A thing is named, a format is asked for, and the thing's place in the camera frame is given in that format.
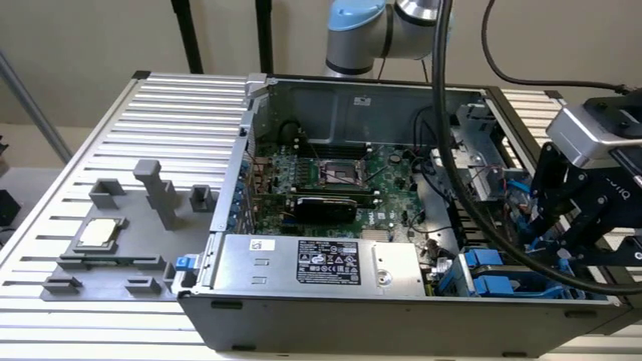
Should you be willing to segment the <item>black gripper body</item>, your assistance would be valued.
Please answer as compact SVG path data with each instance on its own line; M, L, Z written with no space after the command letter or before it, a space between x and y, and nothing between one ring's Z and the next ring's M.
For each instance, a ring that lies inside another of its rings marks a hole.
M595 215L601 233L614 228L641 228L641 187L622 168L586 170L583 210Z

